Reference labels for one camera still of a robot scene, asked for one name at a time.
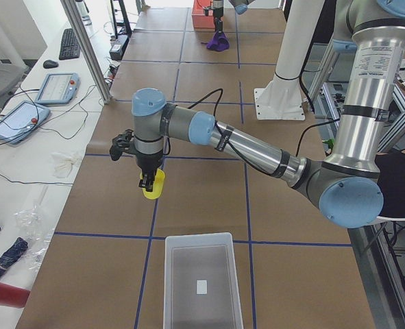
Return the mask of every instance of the red cylinder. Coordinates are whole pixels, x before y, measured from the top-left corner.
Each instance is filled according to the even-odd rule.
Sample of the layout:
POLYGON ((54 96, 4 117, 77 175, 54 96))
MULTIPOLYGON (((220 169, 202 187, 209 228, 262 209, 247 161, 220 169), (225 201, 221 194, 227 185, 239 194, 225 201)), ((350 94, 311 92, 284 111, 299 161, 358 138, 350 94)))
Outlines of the red cylinder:
POLYGON ((25 306, 30 291, 0 282, 0 305, 22 308, 25 306))

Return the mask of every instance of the folded umbrella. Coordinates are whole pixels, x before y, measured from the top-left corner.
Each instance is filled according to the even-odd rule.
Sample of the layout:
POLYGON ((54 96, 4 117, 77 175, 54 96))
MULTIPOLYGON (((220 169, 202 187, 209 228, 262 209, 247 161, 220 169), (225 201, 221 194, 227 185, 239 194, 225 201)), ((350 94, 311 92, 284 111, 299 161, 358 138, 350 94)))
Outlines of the folded umbrella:
POLYGON ((207 49, 215 51, 224 51, 230 48, 227 36, 224 32, 215 32, 213 38, 207 44, 207 49))
POLYGON ((17 238, 12 247, 9 248, 0 258, 0 277, 11 267, 22 254, 27 250, 27 241, 17 238))

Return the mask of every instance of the red box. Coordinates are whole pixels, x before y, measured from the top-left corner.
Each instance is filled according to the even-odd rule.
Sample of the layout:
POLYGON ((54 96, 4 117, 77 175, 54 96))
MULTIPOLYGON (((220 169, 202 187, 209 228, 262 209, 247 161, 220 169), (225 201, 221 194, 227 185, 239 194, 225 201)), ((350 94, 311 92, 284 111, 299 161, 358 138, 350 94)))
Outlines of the red box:
POLYGON ((191 11, 191 19, 195 29, 214 29, 213 11, 205 16, 203 7, 210 7, 210 0, 195 0, 191 11))

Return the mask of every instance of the white square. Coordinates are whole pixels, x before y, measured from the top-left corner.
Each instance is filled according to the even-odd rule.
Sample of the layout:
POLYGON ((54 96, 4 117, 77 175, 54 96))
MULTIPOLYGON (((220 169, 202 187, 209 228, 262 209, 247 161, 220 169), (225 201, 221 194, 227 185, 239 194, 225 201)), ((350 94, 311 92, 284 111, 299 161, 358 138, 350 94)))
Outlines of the white square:
POLYGON ((207 294, 207 280, 196 280, 196 294, 197 295, 207 294))

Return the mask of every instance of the yellow object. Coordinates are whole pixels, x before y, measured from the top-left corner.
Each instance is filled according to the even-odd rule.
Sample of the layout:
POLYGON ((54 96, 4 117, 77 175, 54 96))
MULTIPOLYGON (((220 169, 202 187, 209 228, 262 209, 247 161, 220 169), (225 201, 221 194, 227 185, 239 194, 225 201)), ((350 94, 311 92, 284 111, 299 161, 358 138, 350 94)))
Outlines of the yellow object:
POLYGON ((166 178, 166 174, 161 169, 156 169, 155 181, 154 181, 154 188, 152 192, 147 192, 145 188, 143 188, 143 194, 147 199, 155 200, 161 196, 162 187, 164 186, 164 179, 166 178))

